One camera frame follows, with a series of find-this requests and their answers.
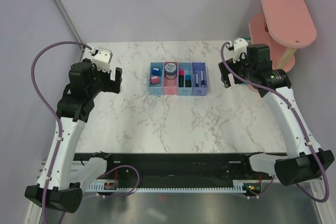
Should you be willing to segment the blue cap whiteboard marker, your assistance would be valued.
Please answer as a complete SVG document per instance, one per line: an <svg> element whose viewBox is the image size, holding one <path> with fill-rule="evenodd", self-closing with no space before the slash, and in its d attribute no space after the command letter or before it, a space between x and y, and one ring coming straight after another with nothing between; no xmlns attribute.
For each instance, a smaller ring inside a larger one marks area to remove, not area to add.
<svg viewBox="0 0 336 224"><path fill-rule="evenodd" d="M204 71L201 70L201 87L205 87Z"/></svg>

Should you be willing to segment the purple storage bin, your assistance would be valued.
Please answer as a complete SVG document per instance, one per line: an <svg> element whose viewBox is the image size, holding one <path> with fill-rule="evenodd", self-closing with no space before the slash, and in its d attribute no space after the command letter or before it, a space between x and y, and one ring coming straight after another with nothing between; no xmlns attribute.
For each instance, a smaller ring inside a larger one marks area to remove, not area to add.
<svg viewBox="0 0 336 224"><path fill-rule="evenodd" d="M205 87L201 87L201 70L204 71L204 80ZM199 87L195 87L195 74L198 72L199 76ZM206 64L204 62L193 62L192 63L192 80L193 80L193 96L205 96L207 95L208 85L207 85L207 77L206 77Z"/></svg>

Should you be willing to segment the black tip whiteboard marker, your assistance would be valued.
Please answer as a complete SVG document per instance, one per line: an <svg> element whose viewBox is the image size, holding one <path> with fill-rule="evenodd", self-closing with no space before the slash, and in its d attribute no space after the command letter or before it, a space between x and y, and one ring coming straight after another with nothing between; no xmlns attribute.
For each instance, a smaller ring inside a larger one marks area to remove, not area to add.
<svg viewBox="0 0 336 224"><path fill-rule="evenodd" d="M195 87L199 87L199 76L198 76L198 72L196 72L196 74L195 74Z"/></svg>

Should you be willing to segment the blue cap black highlighter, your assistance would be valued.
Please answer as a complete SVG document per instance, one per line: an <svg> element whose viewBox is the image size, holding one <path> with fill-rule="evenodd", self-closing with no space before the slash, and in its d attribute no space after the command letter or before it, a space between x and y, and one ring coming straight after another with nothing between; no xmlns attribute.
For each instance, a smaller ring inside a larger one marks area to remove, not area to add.
<svg viewBox="0 0 336 224"><path fill-rule="evenodd" d="M186 88L192 87L192 78L190 75L185 75L185 87Z"/></svg>

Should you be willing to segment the small blue item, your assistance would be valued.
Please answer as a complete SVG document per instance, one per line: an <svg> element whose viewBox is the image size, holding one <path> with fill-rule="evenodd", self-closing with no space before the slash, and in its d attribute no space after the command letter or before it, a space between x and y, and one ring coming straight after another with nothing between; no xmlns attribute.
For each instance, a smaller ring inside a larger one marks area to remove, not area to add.
<svg viewBox="0 0 336 224"><path fill-rule="evenodd" d="M151 74L152 74L152 76L160 77L161 74L162 74L162 71L161 71L160 68L154 67L154 68L151 69Z"/></svg>

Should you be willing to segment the pink eraser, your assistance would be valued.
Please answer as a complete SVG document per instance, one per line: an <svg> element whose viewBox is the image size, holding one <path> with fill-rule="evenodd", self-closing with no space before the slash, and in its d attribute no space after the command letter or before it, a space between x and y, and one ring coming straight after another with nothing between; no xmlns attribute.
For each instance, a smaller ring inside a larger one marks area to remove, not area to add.
<svg viewBox="0 0 336 224"><path fill-rule="evenodd" d="M157 85L157 84L160 84L161 83L161 78L160 77L158 77L158 76L152 76L151 78L150 78L150 83L151 83L151 85Z"/></svg>

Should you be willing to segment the light blue storage bin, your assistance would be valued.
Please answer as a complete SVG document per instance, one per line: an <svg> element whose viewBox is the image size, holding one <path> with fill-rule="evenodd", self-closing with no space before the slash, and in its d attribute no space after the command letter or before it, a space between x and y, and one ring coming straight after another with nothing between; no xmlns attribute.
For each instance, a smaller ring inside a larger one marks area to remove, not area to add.
<svg viewBox="0 0 336 224"><path fill-rule="evenodd" d="M178 75L179 75L180 69L184 70L184 87L179 88L179 85L178 85L177 93L178 95L191 96L192 90L193 90L193 80L192 80L192 87L186 88L185 87L185 75L190 75L192 78L192 64L190 62L179 62L178 63Z"/></svg>

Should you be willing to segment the pink cap black highlighter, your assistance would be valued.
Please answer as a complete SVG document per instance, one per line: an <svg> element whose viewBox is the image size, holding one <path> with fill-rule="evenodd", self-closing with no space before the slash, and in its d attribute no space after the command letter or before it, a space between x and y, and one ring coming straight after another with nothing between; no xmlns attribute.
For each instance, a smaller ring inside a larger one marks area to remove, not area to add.
<svg viewBox="0 0 336 224"><path fill-rule="evenodd" d="M183 88L184 87L184 70L180 69L179 72L178 72L178 75L179 75L179 85L178 85L178 87Z"/></svg>

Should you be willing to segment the blue round jar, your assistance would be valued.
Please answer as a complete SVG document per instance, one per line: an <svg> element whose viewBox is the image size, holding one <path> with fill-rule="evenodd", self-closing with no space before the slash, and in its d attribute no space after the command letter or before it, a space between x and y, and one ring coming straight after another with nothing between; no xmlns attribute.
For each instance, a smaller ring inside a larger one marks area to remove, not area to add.
<svg viewBox="0 0 336 224"><path fill-rule="evenodd" d="M168 62L164 66L164 74L168 80L174 80L177 76L177 65L173 62Z"/></svg>

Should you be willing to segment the pink storage bin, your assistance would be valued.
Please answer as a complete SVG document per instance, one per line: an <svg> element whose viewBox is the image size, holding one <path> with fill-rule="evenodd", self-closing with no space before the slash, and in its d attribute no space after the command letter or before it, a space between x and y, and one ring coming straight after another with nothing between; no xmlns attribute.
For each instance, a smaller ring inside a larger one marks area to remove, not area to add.
<svg viewBox="0 0 336 224"><path fill-rule="evenodd" d="M164 91L164 95L177 95L177 89L178 89L178 63L177 62L173 62L177 65L177 76L174 80L168 80L165 77L164 74L164 66L163 66L163 91Z"/></svg>

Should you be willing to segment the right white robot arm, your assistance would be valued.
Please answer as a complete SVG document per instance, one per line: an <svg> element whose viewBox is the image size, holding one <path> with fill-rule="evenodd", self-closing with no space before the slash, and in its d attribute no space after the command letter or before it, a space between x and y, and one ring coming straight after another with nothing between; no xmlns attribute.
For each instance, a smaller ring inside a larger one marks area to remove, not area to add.
<svg viewBox="0 0 336 224"><path fill-rule="evenodd" d="M334 162L334 154L323 150L312 136L296 105L286 72L272 67L270 48L265 44L248 45L238 60L223 59L218 67L226 88L231 86L231 74L235 84L246 83L257 90L271 109L285 141L284 157L253 154L249 161L241 164L241 174L251 179L259 172L269 173L284 186L325 178L326 170Z"/></svg>

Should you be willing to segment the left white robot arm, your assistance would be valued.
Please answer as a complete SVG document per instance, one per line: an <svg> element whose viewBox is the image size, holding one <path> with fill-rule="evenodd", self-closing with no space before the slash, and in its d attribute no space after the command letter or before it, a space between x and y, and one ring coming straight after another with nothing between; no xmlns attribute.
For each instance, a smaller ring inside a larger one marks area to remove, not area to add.
<svg viewBox="0 0 336 224"><path fill-rule="evenodd" d="M69 70L69 84L57 104L56 128L45 167L36 184L27 186L25 197L43 209L74 213L80 206L83 192L100 175L111 178L115 165L104 152L94 153L74 175L70 174L79 138L100 92L120 93L122 69L99 68L89 59L75 63Z"/></svg>

